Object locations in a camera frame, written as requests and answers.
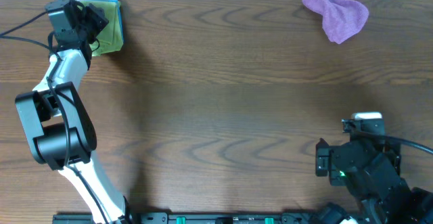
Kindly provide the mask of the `green microfiber cloth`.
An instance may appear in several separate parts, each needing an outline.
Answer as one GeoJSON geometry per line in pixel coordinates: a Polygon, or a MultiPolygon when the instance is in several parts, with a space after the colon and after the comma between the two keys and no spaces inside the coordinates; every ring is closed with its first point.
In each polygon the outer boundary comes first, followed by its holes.
{"type": "Polygon", "coordinates": [[[97,42],[91,44],[92,56],[100,56],[105,53],[120,51],[124,44],[122,28],[122,17],[120,12],[121,2],[119,0],[80,0],[84,5],[92,4],[102,8],[108,25],[98,34],[97,42]]]}

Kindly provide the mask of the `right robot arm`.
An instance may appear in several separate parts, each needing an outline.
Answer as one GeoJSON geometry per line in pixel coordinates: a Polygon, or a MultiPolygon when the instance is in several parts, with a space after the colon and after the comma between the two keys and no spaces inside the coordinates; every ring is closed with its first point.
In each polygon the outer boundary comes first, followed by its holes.
{"type": "Polygon", "coordinates": [[[344,186],[370,223],[431,223],[432,192],[410,188],[388,155],[369,139],[316,144],[315,174],[344,186]]]}

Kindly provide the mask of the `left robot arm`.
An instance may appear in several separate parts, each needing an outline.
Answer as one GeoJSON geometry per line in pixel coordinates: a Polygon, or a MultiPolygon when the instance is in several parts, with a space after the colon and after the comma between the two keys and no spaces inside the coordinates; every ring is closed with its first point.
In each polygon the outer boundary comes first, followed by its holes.
{"type": "Polygon", "coordinates": [[[15,105],[32,157],[63,175],[91,210],[93,223],[133,223],[126,198],[112,185],[96,154],[95,128],[78,88],[91,65],[90,45],[108,24],[101,9],[74,0],[48,3],[53,32],[44,79],[15,105]]]}

